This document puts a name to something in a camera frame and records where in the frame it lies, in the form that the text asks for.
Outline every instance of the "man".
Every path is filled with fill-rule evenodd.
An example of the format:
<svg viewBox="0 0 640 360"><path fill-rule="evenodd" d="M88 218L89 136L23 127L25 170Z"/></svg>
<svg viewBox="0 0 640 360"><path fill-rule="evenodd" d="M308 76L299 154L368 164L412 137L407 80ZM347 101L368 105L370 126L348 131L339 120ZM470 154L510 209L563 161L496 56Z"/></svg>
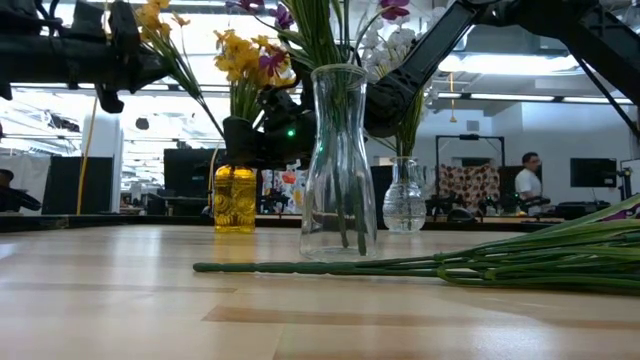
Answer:
<svg viewBox="0 0 640 360"><path fill-rule="evenodd" d="M516 192L524 200L542 195L542 184L536 176L540 167L540 157L534 152L528 152L522 157L524 169L516 176ZM540 212L540 208L532 206L529 208L529 215Z"/></svg>

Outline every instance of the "purple flower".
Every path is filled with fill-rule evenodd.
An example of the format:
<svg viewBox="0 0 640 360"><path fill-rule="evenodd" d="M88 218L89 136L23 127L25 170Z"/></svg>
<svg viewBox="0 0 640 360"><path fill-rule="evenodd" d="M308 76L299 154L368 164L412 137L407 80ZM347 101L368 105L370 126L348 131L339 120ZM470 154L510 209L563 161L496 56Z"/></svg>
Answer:
<svg viewBox="0 0 640 360"><path fill-rule="evenodd" d="M269 10L269 15L276 18L276 27L279 27L282 30L288 30L291 25L293 25L293 18L291 17L291 13L287 11L287 8L283 5L278 5L278 10Z"/></svg>
<svg viewBox="0 0 640 360"><path fill-rule="evenodd" d="M238 0L238 1L227 1L224 6L227 7L227 9L232 9L234 7L239 7L244 9L245 11L247 11L248 13L255 13L256 12L256 8L252 7L251 5L257 5L258 7L264 6L264 0Z"/></svg>
<svg viewBox="0 0 640 360"><path fill-rule="evenodd" d="M275 75L282 63L286 60L284 51L277 50L273 56L260 56L260 67L267 70L269 77Z"/></svg>
<svg viewBox="0 0 640 360"><path fill-rule="evenodd" d="M382 13L382 18L393 21L399 17L409 15L409 10L403 8L403 6L409 5L409 1L410 0L380 0L379 4L381 8L391 7Z"/></svg>

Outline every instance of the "table surface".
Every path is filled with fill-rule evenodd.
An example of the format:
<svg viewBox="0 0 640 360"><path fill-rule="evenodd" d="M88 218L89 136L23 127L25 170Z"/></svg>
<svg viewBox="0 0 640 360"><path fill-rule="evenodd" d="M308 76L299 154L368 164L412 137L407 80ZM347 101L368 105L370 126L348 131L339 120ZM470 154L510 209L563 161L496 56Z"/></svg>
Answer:
<svg viewBox="0 0 640 360"><path fill-rule="evenodd" d="M514 234L380 235L391 257ZM638 298L191 269L300 260L297 241L202 226L2 234L0 359L640 359Z"/></svg>

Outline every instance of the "yellow glass vase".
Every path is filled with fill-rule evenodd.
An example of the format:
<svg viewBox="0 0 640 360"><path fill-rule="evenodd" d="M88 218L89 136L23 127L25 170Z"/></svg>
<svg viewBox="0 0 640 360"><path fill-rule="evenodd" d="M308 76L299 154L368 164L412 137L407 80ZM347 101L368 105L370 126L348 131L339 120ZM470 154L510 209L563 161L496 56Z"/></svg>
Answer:
<svg viewBox="0 0 640 360"><path fill-rule="evenodd" d="M217 232L251 233L256 229L256 174L244 166L216 171L213 216Z"/></svg>

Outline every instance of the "small glass vase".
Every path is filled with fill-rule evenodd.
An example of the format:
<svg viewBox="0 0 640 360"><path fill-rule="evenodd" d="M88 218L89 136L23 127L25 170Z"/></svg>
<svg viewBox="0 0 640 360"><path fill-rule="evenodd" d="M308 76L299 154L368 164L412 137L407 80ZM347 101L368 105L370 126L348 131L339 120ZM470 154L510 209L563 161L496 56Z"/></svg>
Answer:
<svg viewBox="0 0 640 360"><path fill-rule="evenodd" d="M251 168L225 165L213 185L216 232L252 233L256 229L256 174Z"/></svg>
<svg viewBox="0 0 640 360"><path fill-rule="evenodd" d="M302 211L300 253L315 261L377 254L373 181L364 150L366 73L328 65L312 75L317 134Z"/></svg>
<svg viewBox="0 0 640 360"><path fill-rule="evenodd" d="M393 158L393 183L384 196L382 214L384 224L394 233L420 231L425 222L427 207L422 194L420 167L415 158Z"/></svg>

